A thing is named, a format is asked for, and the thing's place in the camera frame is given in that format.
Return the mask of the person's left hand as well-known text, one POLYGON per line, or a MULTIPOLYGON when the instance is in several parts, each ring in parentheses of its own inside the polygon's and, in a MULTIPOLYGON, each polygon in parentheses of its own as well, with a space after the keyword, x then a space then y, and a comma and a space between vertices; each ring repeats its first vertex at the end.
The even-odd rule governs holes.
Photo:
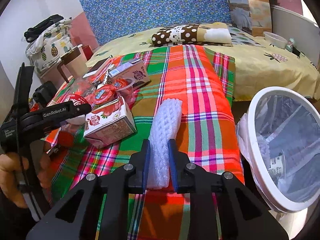
MULTIPOLYGON (((40 171, 37 175, 40 185, 44 189, 51 188, 54 172, 50 167, 50 157, 47 152, 51 149, 51 144, 44 142, 43 154, 40 159, 40 171)), ((27 204, 22 193, 18 189, 15 173, 21 172, 20 158, 17 153, 10 152, 1 155, 1 190, 8 200, 17 207, 27 208, 27 204)))

